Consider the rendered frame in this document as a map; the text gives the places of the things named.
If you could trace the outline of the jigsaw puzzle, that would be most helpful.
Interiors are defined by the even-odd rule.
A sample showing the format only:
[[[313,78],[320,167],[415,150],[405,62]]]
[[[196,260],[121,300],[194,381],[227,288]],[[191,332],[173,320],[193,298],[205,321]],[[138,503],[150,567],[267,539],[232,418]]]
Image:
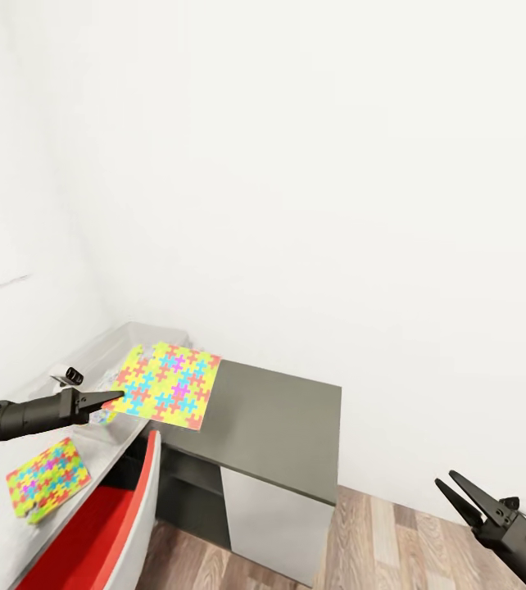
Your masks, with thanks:
[[[123,397],[102,409],[200,430],[221,356],[159,342],[153,359],[141,360],[142,345],[130,351],[110,391]]]
[[[17,467],[6,478],[14,513],[24,518],[27,511],[39,505],[29,524],[37,524],[50,511],[91,482],[71,438],[53,444],[40,456]]]

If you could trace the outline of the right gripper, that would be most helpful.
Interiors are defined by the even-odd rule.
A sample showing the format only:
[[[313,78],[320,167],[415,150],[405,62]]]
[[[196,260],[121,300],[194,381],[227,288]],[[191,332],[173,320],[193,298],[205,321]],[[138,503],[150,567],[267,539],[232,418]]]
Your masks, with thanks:
[[[448,501],[472,526],[471,532],[485,547],[493,550],[526,583],[526,517],[498,502],[464,475],[451,470],[451,478],[480,508],[477,510],[442,480],[436,485]],[[482,514],[487,516],[483,522]]]

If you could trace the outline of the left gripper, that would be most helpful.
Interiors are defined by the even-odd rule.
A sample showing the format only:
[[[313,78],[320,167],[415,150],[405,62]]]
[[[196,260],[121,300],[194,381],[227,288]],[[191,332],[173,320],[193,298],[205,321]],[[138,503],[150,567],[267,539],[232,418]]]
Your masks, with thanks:
[[[81,393],[76,388],[65,387],[61,394],[28,402],[23,414],[25,432],[33,435],[70,424],[89,426],[90,413],[100,411],[102,404],[124,395],[124,390]]]

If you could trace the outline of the board game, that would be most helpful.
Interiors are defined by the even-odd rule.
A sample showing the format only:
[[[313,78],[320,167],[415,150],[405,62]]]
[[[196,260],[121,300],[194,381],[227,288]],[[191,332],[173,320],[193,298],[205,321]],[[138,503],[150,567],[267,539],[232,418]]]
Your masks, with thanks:
[[[116,381],[119,371],[108,370],[100,379],[97,387],[93,390],[94,392],[110,391],[113,383]],[[89,414],[90,422],[97,424],[108,424],[118,415],[118,411],[111,411],[107,409],[101,409]]]

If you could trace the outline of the toy box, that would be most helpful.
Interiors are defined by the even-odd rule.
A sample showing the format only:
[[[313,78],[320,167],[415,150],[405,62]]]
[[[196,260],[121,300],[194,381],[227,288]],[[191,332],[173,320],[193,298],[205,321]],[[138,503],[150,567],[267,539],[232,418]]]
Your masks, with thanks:
[[[153,359],[152,355],[156,350],[153,347],[154,345],[165,342],[177,347],[190,347],[189,336],[190,334],[183,330],[128,322],[71,364],[84,376],[83,383],[80,386],[72,386],[72,388],[76,388],[81,393],[91,393],[108,370],[121,370],[130,351],[138,345],[142,345],[144,350],[143,354],[138,354],[141,360],[144,358],[150,360]],[[31,393],[26,400],[32,402],[37,398],[56,395],[53,393],[53,389],[56,387],[57,380],[54,378],[51,380],[52,382],[42,385],[39,390],[36,390],[37,392]],[[108,424],[97,424],[95,422],[90,422],[89,426],[86,426],[86,424],[70,424],[70,426],[59,429],[66,429],[90,438],[99,439],[105,443],[120,446],[129,437],[140,420],[141,417],[136,415],[119,414]]]

